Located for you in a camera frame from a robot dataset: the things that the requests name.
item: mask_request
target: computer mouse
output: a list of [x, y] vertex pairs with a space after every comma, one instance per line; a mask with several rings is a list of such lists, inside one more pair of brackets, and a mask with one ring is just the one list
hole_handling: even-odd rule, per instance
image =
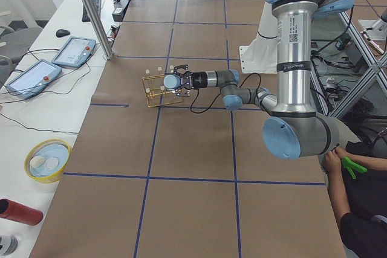
[[63, 37], [63, 36], [68, 36], [70, 34], [70, 32], [68, 30], [64, 30], [63, 28], [61, 28], [60, 30], [57, 30], [56, 31], [56, 36], [57, 37]]

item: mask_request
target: white desk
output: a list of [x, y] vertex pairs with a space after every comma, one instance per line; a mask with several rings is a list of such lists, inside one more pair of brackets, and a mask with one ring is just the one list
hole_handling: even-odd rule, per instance
[[[82, 7], [81, 0], [64, 0], [30, 49], [59, 49], [70, 36], [92, 38], [98, 43], [91, 23], [83, 23], [81, 21]], [[103, 0], [101, 20], [106, 32], [109, 31], [112, 24], [118, 25], [112, 19], [112, 11], [113, 0]], [[71, 34], [57, 38], [55, 32], [60, 28], [70, 30]], [[40, 59], [51, 60], [55, 53], [36, 53], [36, 56]], [[17, 69], [25, 70], [35, 62], [36, 59], [28, 55], [23, 58]], [[99, 48], [88, 61], [90, 73], [79, 80], [69, 94], [43, 93], [30, 100], [4, 104], [1, 113], [16, 119], [28, 127], [78, 132], [105, 62], [103, 50]], [[73, 73], [50, 84], [45, 91], [68, 92], [75, 81], [88, 72], [89, 67], [84, 65]], [[70, 69], [64, 69], [63, 74], [70, 71]], [[18, 74], [16, 72], [13, 73], [10, 79]], [[5, 92], [4, 88], [0, 90], [0, 93]], [[13, 100], [20, 100], [20, 98], [10, 96], [9, 94], [0, 95], [0, 103]], [[45, 215], [58, 182], [41, 184], [30, 179], [24, 172], [24, 159], [29, 151], [41, 141], [59, 138], [73, 146], [77, 135], [27, 130], [13, 121], [6, 120], [3, 116], [0, 116], [0, 132], [0, 198], [8, 198], [42, 210]], [[0, 234], [16, 235], [19, 239], [16, 251], [8, 257], [28, 257], [40, 232], [42, 223], [40, 222], [37, 226], [28, 226], [0, 219]]]

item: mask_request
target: red cylinder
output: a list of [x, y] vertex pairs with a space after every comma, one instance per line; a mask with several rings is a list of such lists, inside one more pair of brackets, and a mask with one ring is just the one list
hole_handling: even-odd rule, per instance
[[9, 199], [0, 199], [0, 218], [34, 226], [43, 219], [43, 213]]

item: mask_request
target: keyboard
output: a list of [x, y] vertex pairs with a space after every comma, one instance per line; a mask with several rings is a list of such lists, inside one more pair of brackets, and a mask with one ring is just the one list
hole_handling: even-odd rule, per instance
[[[92, 0], [94, 7], [96, 8], [98, 15], [101, 15], [101, 0]], [[90, 21], [90, 18], [87, 14], [85, 6], [83, 6], [83, 13], [82, 13], [82, 22], [88, 22]]]

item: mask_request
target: chair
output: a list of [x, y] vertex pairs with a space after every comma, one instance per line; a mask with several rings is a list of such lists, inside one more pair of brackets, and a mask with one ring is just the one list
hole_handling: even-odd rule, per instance
[[[10, 11], [0, 12], [0, 16], [9, 15]], [[21, 61], [22, 56], [31, 47], [37, 36], [41, 33], [41, 27], [14, 29], [0, 25], [0, 28], [9, 33], [0, 38], [0, 88], [8, 79], [10, 73]]]

